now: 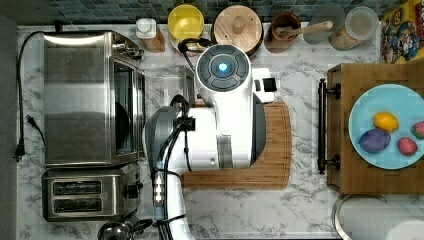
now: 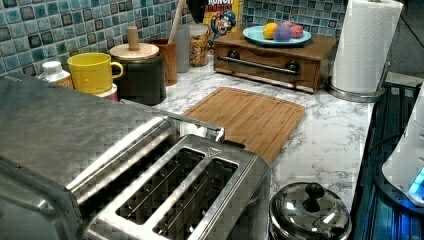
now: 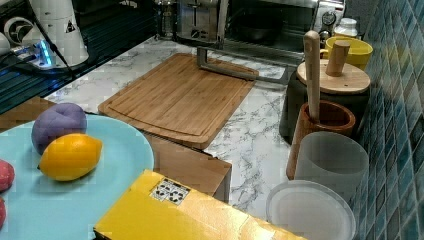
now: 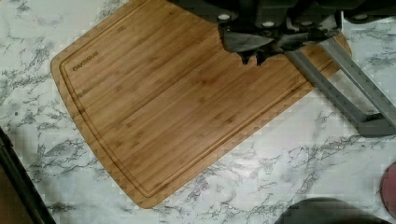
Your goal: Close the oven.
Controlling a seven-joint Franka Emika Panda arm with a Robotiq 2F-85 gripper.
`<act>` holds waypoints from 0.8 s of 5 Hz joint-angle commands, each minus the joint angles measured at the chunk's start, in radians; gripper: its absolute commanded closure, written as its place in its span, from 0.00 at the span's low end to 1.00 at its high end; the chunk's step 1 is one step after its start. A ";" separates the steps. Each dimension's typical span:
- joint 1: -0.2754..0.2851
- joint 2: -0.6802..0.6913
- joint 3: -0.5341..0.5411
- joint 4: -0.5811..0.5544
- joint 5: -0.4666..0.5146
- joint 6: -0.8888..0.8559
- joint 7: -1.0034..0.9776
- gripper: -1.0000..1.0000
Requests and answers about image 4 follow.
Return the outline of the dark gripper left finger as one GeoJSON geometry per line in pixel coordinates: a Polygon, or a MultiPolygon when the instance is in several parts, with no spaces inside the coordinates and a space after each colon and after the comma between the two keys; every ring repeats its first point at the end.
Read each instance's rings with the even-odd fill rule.
{"type": "Polygon", "coordinates": [[[274,30],[233,31],[218,28],[223,48],[228,52],[242,52],[258,49],[275,40],[274,30]]]}

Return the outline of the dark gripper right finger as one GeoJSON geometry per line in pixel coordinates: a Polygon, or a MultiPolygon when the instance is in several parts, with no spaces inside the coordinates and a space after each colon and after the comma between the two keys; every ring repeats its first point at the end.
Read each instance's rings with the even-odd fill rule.
{"type": "Polygon", "coordinates": [[[294,51],[307,45],[315,45],[339,34],[339,29],[313,29],[298,34],[282,35],[275,42],[274,47],[277,51],[294,51]]]}

